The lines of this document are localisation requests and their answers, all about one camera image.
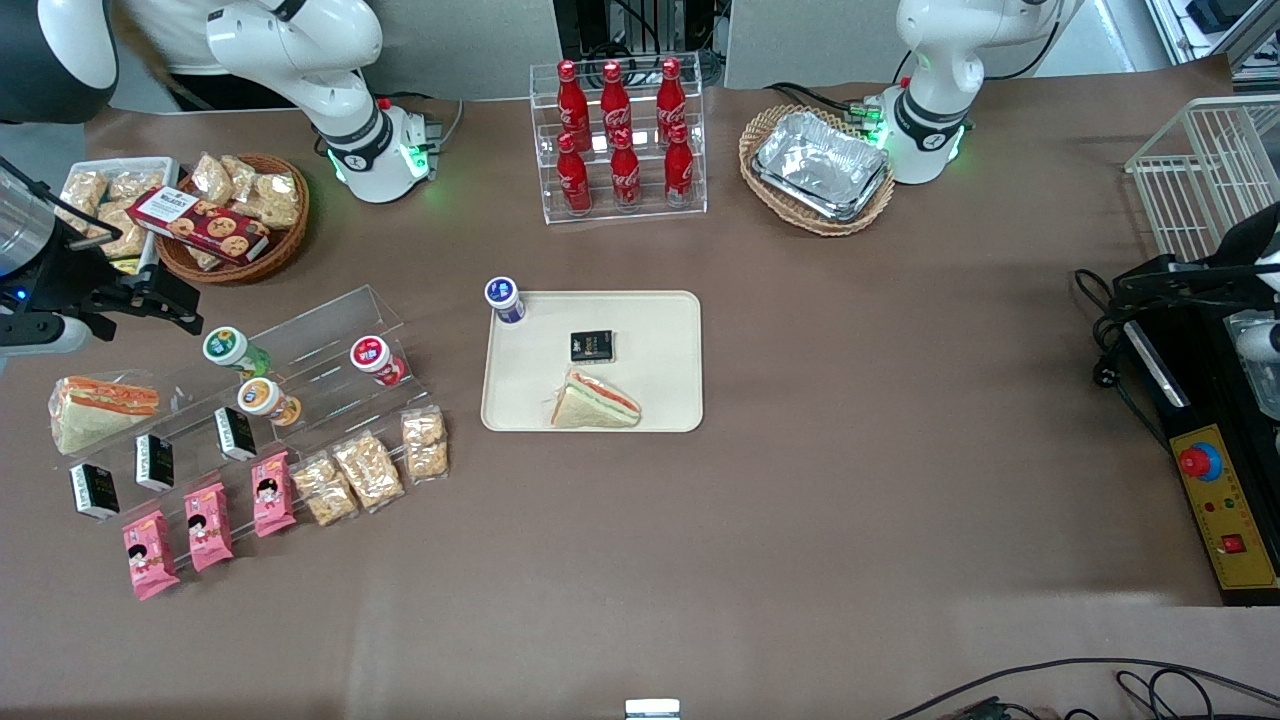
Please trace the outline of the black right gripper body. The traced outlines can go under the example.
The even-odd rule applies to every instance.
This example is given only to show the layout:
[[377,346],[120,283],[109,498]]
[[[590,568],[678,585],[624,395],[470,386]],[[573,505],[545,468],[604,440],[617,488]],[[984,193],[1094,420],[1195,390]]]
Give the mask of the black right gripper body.
[[51,313],[86,323],[86,297],[91,293],[132,293],[132,309],[111,314],[142,316],[133,288],[99,247],[70,247],[78,237],[65,222],[52,223],[45,250],[20,269],[20,311]]

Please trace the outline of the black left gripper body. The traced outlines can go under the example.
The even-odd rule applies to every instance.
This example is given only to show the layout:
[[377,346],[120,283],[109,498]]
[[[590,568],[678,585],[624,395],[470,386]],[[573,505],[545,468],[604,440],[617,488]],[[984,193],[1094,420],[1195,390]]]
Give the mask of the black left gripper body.
[[1238,222],[1213,254],[1216,281],[1244,287],[1253,297],[1277,297],[1279,204]]

